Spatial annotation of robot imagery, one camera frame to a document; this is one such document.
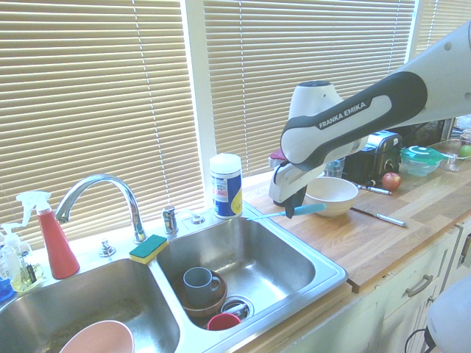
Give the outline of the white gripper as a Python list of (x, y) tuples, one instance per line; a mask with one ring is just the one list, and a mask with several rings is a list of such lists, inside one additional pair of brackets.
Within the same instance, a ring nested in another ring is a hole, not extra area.
[(275, 204), (285, 206), (286, 217), (292, 219), (294, 209), (302, 206), (308, 183), (325, 169), (325, 164), (310, 171), (303, 171), (292, 163), (284, 163), (275, 169), (269, 187), (269, 196)]

